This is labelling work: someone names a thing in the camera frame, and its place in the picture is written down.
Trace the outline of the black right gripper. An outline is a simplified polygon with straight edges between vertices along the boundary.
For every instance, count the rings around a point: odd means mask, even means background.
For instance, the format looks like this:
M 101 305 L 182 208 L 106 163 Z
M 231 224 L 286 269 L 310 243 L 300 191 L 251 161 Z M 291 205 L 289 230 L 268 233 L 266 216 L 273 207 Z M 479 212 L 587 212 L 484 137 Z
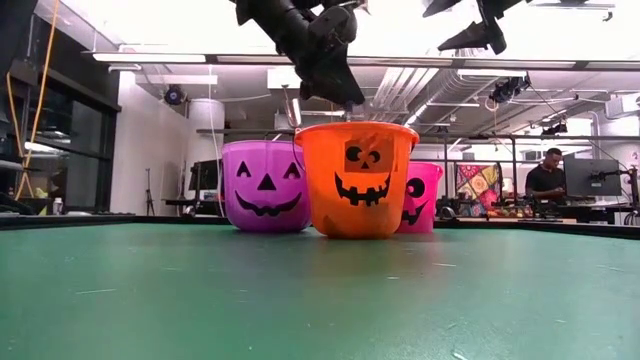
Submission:
M 448 11 L 462 0 L 423 0 L 425 10 L 423 18 Z M 495 21 L 504 16 L 511 7 L 530 0 L 477 0 L 478 10 L 483 22 L 472 22 L 466 29 L 445 40 L 438 46 L 439 51 L 490 48 L 496 55 L 506 50 L 504 34 Z

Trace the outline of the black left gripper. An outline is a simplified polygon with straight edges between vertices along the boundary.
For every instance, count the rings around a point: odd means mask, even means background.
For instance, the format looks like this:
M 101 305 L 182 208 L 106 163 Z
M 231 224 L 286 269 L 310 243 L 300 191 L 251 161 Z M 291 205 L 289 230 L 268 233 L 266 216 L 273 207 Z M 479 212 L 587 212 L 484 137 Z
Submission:
M 363 103 L 365 97 L 348 64 L 338 61 L 332 69 L 328 63 L 334 57 L 344 57 L 343 52 L 348 44 L 327 47 L 310 32 L 311 22 L 288 19 L 284 23 L 284 34 L 279 45 L 279 50 L 294 63 L 299 72 L 301 99 L 318 97 L 331 100 L 333 79 L 336 103 Z

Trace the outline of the orange halloween bucket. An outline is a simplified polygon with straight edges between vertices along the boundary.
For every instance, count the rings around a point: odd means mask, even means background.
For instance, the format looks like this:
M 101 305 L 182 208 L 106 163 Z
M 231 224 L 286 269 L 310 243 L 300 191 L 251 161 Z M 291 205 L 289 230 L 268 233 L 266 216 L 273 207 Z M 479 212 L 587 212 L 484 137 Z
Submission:
M 401 223 L 416 131 L 385 122 L 334 122 L 295 135 L 313 226 L 330 238 L 380 239 Z

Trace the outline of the purple halloween bucket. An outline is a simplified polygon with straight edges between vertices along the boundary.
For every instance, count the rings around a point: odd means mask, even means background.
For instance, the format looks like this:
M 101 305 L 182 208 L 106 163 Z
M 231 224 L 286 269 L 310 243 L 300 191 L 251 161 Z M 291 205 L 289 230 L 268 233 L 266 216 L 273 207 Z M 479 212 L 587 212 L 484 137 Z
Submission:
M 299 232 L 311 224 L 303 152 L 291 141 L 245 140 L 222 148 L 229 221 L 247 232 Z

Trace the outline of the pink halloween bucket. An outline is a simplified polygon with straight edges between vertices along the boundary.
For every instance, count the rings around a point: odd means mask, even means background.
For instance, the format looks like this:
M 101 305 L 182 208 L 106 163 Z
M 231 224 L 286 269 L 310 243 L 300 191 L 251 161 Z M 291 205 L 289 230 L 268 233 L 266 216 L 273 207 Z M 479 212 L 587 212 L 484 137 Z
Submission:
M 401 224 L 397 233 L 433 232 L 438 188 L 443 174 L 443 168 L 433 163 L 409 163 Z

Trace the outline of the long ceiling light panel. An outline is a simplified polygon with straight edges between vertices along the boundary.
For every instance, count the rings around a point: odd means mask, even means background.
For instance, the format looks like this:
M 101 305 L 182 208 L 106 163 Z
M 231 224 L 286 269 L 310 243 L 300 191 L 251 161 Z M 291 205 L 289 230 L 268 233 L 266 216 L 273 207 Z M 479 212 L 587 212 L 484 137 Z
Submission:
M 216 55 L 220 64 L 292 65 L 289 58 L 274 55 Z
M 93 53 L 92 57 L 99 62 L 109 63 L 205 63 L 203 54 L 168 54 L 168 53 Z

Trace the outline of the white round column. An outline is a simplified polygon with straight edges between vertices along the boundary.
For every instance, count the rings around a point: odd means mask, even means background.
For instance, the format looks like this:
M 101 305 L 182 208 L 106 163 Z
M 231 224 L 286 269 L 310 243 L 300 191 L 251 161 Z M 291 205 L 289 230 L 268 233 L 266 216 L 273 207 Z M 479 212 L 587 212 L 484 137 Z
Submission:
M 224 104 L 215 99 L 194 99 L 189 103 L 188 115 L 187 165 L 217 159 L 224 135 L 213 135 L 212 131 L 224 128 Z

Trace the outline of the dark background monitor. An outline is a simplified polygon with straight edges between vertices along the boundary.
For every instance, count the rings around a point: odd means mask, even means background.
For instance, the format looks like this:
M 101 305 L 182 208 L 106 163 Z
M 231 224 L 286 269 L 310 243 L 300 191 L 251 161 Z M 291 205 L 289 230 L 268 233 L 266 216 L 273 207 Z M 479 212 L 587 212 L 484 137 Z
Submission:
M 196 186 L 199 186 L 200 190 L 216 190 L 218 188 L 219 171 L 222 169 L 221 160 L 195 162 L 190 168 L 189 189 L 195 191 Z

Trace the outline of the colourful patterned quilt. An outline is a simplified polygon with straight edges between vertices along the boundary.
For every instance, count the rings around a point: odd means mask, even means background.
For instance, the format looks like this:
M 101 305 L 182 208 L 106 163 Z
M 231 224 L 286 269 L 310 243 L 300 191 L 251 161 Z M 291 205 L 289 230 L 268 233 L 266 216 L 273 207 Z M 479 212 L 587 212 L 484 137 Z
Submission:
M 455 175 L 460 215 L 484 216 L 494 208 L 502 195 L 502 168 L 498 163 L 458 164 Z

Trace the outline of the person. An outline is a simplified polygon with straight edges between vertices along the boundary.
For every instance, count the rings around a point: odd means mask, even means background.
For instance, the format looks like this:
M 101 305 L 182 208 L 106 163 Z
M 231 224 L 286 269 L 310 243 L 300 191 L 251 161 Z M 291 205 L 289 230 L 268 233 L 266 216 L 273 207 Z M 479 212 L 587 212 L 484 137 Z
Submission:
M 558 148 L 549 148 L 544 159 L 528 172 L 525 192 L 538 200 L 561 200 L 566 191 L 565 172 L 559 167 L 563 158 Z

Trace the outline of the grey desktop monitor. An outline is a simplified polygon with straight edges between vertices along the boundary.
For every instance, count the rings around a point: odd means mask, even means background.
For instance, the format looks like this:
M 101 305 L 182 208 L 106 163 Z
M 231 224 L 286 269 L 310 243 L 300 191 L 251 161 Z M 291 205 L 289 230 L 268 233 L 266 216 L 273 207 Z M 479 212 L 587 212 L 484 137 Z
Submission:
M 616 160 L 565 158 L 566 194 L 572 197 L 620 196 L 621 173 Z

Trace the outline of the green table mat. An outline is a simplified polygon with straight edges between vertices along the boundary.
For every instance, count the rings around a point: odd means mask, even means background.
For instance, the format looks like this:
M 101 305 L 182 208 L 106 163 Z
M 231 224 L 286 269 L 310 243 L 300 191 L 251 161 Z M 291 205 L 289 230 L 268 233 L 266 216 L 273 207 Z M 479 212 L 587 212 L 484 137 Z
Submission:
M 640 241 L 0 232 L 0 360 L 640 360 Z

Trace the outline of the black tripod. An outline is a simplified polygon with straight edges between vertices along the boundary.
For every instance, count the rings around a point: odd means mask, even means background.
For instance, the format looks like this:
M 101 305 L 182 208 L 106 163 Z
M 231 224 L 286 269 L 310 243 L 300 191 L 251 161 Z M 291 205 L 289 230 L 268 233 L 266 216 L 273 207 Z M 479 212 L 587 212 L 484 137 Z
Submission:
M 154 216 L 155 215 L 155 209 L 154 209 L 153 196 L 152 196 L 152 192 L 151 192 L 150 168 L 146 168 L 145 169 L 145 173 L 146 173 L 146 189 L 145 189 L 146 215 L 147 216 Z

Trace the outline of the white wall air unit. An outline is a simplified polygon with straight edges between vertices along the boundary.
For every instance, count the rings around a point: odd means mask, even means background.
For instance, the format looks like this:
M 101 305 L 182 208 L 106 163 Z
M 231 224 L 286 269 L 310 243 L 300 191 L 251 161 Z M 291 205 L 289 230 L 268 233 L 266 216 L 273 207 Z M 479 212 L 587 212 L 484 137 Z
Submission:
M 604 103 L 607 119 L 620 119 L 640 115 L 640 92 L 612 97 Z

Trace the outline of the black aluminium station frame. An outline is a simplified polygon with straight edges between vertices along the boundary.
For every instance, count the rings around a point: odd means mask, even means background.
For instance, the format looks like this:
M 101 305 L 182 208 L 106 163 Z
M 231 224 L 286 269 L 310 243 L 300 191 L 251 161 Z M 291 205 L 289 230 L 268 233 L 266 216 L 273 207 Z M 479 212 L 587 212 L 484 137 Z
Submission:
M 83 215 L 83 216 L 35 216 L 13 213 L 0 214 L 0 230 L 56 228 L 73 226 L 98 226 L 127 223 L 177 224 L 177 225 L 230 225 L 227 219 L 216 217 L 161 217 L 137 215 Z M 598 225 L 585 223 L 560 223 L 499 219 L 498 221 L 437 220 L 435 229 L 512 229 L 583 236 L 599 236 L 640 241 L 640 227 L 622 225 Z

